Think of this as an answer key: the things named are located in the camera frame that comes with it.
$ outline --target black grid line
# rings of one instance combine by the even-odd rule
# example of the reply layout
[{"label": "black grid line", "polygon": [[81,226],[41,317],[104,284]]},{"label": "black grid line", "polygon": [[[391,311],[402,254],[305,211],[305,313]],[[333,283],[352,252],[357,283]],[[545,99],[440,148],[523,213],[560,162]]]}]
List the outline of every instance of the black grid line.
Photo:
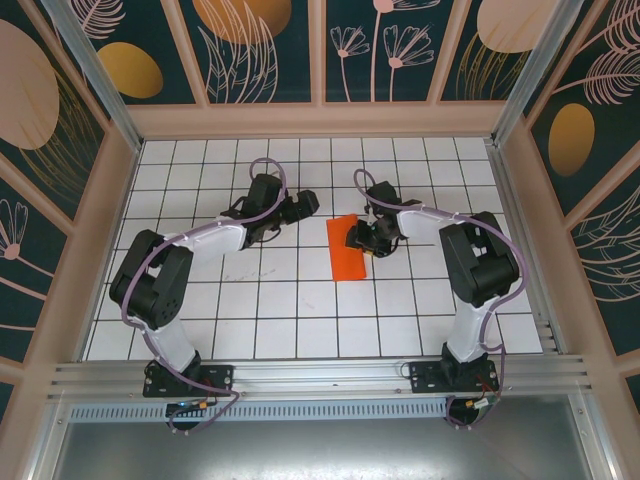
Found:
[{"label": "black grid line", "polygon": [[[396,150],[395,150],[396,147],[393,142],[392,142],[392,148],[393,148],[393,157],[396,158]],[[400,189],[400,173],[398,172],[397,160],[396,160],[396,180],[398,181],[398,189]],[[422,347],[422,332],[420,331],[420,317],[418,317],[418,299],[416,298],[416,285],[415,285],[415,282],[413,281],[414,278],[413,278],[413,265],[411,264],[411,249],[408,245],[408,242],[407,242],[407,261],[409,262],[409,276],[411,277],[411,288],[413,289],[413,307],[416,309],[416,323],[418,325],[418,341],[420,343],[420,354],[424,355],[424,348]]]},{"label": "black grid line", "polygon": [[[366,168],[366,163],[364,161],[364,142],[362,141],[362,139],[360,139],[360,147],[362,148],[362,168]],[[398,173],[398,164],[396,163],[396,175]],[[376,330],[377,330],[377,334],[378,334],[378,356],[382,356],[382,338],[380,338],[380,318],[379,318],[379,311],[378,311],[378,286],[376,285],[376,266],[375,266],[375,262],[371,261],[371,279],[373,282],[373,304],[376,307]]]},{"label": "black grid line", "polygon": [[[336,196],[333,189],[333,140],[329,139],[329,160],[331,161],[331,212],[336,216]],[[336,355],[340,358],[340,318],[338,317],[338,282],[334,282],[333,295],[336,302]]]},{"label": "black grid line", "polygon": [[[235,152],[235,156],[238,156],[238,142],[236,141],[236,152]],[[233,202],[233,179],[236,176],[236,167],[235,167],[235,163],[233,164],[233,174],[231,175],[231,189],[229,191],[229,204],[231,204],[231,202]],[[211,358],[214,357],[214,353],[215,353],[215,348],[216,348],[216,335],[218,334],[218,316],[220,314],[220,297],[222,297],[222,280],[224,278],[224,261],[225,261],[225,256],[222,256],[222,260],[220,261],[220,285],[218,286],[218,304],[216,305],[216,322],[215,325],[213,327],[213,345],[211,346]]]},{"label": "black grid line", "polygon": [[[300,191],[300,184],[302,183],[300,181],[300,177],[302,175],[301,173],[301,161],[300,161],[300,157],[302,155],[302,147],[301,144],[302,142],[298,139],[298,192]],[[297,236],[297,241],[296,241],[296,245],[300,246],[300,225],[297,225],[297,229],[296,229],[296,236]],[[299,322],[300,322],[300,315],[299,315],[299,303],[300,303],[300,249],[296,249],[296,346],[295,346],[295,358],[298,358],[298,344],[300,343],[300,339],[298,337],[299,332],[300,332],[300,327],[299,327]]]},{"label": "black grid line", "polygon": [[[173,165],[173,157],[176,154],[176,145],[177,144],[178,144],[178,142],[174,142],[173,143],[173,151],[171,152],[171,165]],[[160,210],[158,212],[158,221],[156,222],[156,231],[158,231],[158,226],[160,225],[160,218],[162,218],[162,206],[164,205],[164,197],[165,197],[165,195],[167,193],[166,192],[166,187],[169,185],[169,177],[170,176],[171,176],[171,168],[169,168],[169,174],[167,174],[167,181],[165,183],[165,192],[162,195],[162,202],[160,203]],[[117,253],[117,250],[113,252],[113,262],[112,263],[116,262],[116,253]],[[133,334],[131,335],[131,342],[129,343],[129,351],[127,353],[127,359],[129,359],[131,357],[131,349],[133,348],[133,337],[135,336],[135,330],[136,329],[134,328],[133,329]]]}]

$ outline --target enclosure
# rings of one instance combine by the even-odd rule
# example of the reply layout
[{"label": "enclosure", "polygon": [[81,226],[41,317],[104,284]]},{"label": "enclosure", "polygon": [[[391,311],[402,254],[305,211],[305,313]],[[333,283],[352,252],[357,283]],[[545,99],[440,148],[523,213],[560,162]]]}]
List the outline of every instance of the enclosure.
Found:
[{"label": "enclosure", "polygon": [[[639,22],[637,0],[3,2],[2,477],[635,478]],[[194,261],[182,325],[242,396],[174,438],[108,291],[139,232],[211,223],[262,157],[319,208]],[[360,168],[524,254],[471,431],[403,373],[453,330],[439,242],[333,280],[327,220],[371,220]]]}]

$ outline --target gold circle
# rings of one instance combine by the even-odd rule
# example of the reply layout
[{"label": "gold circle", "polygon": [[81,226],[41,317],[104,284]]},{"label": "gold circle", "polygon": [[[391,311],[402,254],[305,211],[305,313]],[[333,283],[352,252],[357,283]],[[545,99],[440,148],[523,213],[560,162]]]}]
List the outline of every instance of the gold circle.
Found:
[{"label": "gold circle", "polygon": [[593,116],[586,107],[577,103],[562,107],[549,133],[551,167],[563,177],[576,173],[589,157],[595,134]]},{"label": "gold circle", "polygon": [[98,50],[98,57],[120,93],[133,98],[150,98],[162,90],[158,64],[141,48],[115,42]]},{"label": "gold circle", "polygon": [[259,38],[250,33],[251,22],[245,3],[256,22],[258,18],[264,20],[273,37],[286,28],[291,18],[291,0],[193,0],[200,19],[219,38],[243,45],[258,43]]}]

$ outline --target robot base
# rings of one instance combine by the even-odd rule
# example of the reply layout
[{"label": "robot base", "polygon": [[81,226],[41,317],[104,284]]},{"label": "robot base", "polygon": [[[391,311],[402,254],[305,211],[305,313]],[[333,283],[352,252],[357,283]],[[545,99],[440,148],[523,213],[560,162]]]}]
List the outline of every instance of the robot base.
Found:
[{"label": "robot base", "polygon": [[[233,365],[201,365],[194,380],[215,388],[231,390],[233,387]],[[194,388],[175,378],[155,360],[144,369],[145,398],[204,398],[213,396],[205,390]],[[218,397],[228,397],[225,394],[215,394]]]},{"label": "robot base", "polygon": [[480,393],[483,382],[494,391],[499,387],[496,366],[487,354],[472,362],[459,363],[446,344],[442,360],[410,362],[408,378],[413,393]]}]

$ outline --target robotic arm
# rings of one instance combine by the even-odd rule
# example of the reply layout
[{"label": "robotic arm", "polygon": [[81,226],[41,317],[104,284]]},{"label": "robotic arm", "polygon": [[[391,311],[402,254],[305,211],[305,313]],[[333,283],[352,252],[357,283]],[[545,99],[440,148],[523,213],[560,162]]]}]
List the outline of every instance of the robotic arm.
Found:
[{"label": "robotic arm", "polygon": [[[152,351],[157,352],[169,368],[158,361],[147,366],[145,396],[195,397],[206,393],[190,386],[186,379],[192,385],[220,385],[220,378],[214,378],[215,370],[201,368],[200,356],[187,339],[178,317],[191,264],[194,256],[199,264],[204,264],[219,255],[262,242],[266,232],[277,235],[281,224],[300,221],[318,210],[317,197],[308,190],[298,194],[297,202],[285,194],[276,208],[281,190],[279,178],[257,175],[247,197],[240,198],[229,210],[222,212],[217,226],[214,221],[213,227],[199,233],[185,235],[182,239],[176,237],[149,263],[150,269],[142,274],[132,291],[127,313],[130,321],[143,329]],[[441,244],[455,294],[454,328],[443,345],[442,359],[410,365],[409,379],[414,392],[475,392],[482,386],[478,377],[486,379],[494,390],[498,390],[495,365],[488,360],[487,348],[481,341],[482,330],[486,328],[492,307],[506,299],[511,285],[518,280],[519,268],[503,240],[470,223],[488,225],[500,232],[495,217],[483,212],[466,222],[456,223],[455,215],[443,219],[446,216],[435,215],[428,209],[412,209],[420,202],[403,203],[388,182],[374,182],[365,196],[379,203],[371,202],[365,208],[370,221],[360,220],[353,227],[347,236],[347,246],[385,257],[395,251],[401,239]],[[268,216],[261,215],[270,209]],[[227,221],[247,219],[244,224]],[[168,238],[174,237],[164,237],[150,230],[138,234],[114,278],[109,291],[112,300],[123,305],[145,259],[159,245],[166,244]],[[175,378],[175,372],[184,378]]]},{"label": "robotic arm", "polygon": [[[194,259],[199,264],[206,264],[215,257],[248,248],[262,242],[269,231],[278,235],[283,223],[298,222],[318,210],[316,195],[304,190],[298,193],[297,202],[286,193],[270,215],[251,221],[273,208],[282,187],[282,181],[273,175],[256,175],[248,195],[239,198],[214,220],[217,226],[184,236],[166,247],[152,260],[150,269],[142,274],[133,289],[127,307],[130,322],[143,330],[152,351],[157,352],[166,365],[193,382],[213,386],[217,380],[211,378],[211,371],[200,368],[200,355],[189,342],[178,317],[191,264]],[[227,222],[247,219],[249,222],[244,224]],[[174,235],[162,236],[151,230],[144,230],[136,236],[109,289],[109,296],[114,302],[122,307],[125,294],[143,261],[171,238]],[[145,396],[182,397],[205,393],[180,382],[157,361],[147,366],[145,374]]]}]

